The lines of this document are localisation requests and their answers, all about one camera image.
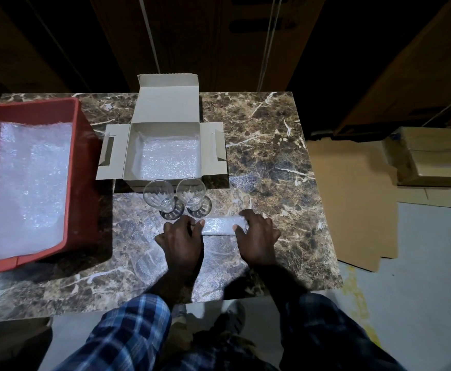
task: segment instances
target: rolled bubble wrap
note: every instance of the rolled bubble wrap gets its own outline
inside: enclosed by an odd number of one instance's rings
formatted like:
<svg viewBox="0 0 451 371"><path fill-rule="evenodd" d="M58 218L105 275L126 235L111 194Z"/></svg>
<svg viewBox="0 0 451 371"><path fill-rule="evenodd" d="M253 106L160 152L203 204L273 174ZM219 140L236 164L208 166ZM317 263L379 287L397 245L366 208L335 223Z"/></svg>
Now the rolled bubble wrap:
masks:
<svg viewBox="0 0 451 371"><path fill-rule="evenodd" d="M241 226L245 233L248 232L248 222L242 216L206 217L205 226L201 235L235 235L232 226Z"/></svg>

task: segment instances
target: open cardboard box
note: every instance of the open cardboard box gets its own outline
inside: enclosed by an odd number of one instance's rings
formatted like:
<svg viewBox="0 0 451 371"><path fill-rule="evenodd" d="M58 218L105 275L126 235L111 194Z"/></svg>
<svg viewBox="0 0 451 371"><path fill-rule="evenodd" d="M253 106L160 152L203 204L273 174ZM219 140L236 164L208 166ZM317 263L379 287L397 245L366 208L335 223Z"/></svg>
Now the open cardboard box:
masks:
<svg viewBox="0 0 451 371"><path fill-rule="evenodd" d="M200 122L198 76L140 74L138 81L140 93L131 123L105 129L97 180L124 179L134 191L142 192L152 180L177 185L189 176L227 174L223 123ZM144 153L145 143L158 146L159 141L162 155ZM188 150L173 153L173 143Z"/></svg>

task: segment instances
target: red plastic crate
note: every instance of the red plastic crate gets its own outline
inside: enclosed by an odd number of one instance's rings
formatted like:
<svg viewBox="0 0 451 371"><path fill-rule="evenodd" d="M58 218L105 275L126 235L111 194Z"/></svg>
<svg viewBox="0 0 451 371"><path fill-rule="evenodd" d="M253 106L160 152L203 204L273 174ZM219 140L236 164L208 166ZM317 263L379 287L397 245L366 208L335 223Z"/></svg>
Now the red plastic crate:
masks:
<svg viewBox="0 0 451 371"><path fill-rule="evenodd" d="M36 254L2 259L0 272L61 251L96 243L99 238L99 194L95 177L101 141L81 111L80 101L71 97L0 104L0 121L31 125L58 122L73 124L62 242Z"/></svg>

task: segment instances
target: bubble wrap sheet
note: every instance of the bubble wrap sheet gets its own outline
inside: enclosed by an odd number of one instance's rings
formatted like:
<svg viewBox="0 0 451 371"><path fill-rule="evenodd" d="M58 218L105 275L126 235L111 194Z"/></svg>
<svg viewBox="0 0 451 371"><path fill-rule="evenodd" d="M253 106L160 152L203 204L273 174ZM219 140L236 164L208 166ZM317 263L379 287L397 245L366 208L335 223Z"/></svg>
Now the bubble wrap sheet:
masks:
<svg viewBox="0 0 451 371"><path fill-rule="evenodd" d="M191 137L147 137L135 140L133 174L145 180L200 177L200 140Z"/></svg>
<svg viewBox="0 0 451 371"><path fill-rule="evenodd" d="M206 217L201 235L235 235L232 230L234 224L241 226L245 233L248 232L248 222L242 216Z"/></svg>
<svg viewBox="0 0 451 371"><path fill-rule="evenodd" d="M72 125L0 122L0 259L62 241Z"/></svg>

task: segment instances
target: concrete floor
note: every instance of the concrete floor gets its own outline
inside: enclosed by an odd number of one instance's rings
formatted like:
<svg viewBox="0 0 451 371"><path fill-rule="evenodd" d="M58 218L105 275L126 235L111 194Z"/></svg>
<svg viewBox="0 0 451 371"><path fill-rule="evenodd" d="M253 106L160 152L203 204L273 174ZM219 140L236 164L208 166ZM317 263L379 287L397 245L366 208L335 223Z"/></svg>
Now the concrete floor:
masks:
<svg viewBox="0 0 451 371"><path fill-rule="evenodd" d="M451 371L451 208L399 203L397 259L377 273L340 263L345 286L324 291L369 336L408 370ZM231 302L190 304L190 325L210 327ZM269 297L242 300L243 335L278 367L279 317ZM48 371L81 346L102 313L54 318L54 337L40 371Z"/></svg>

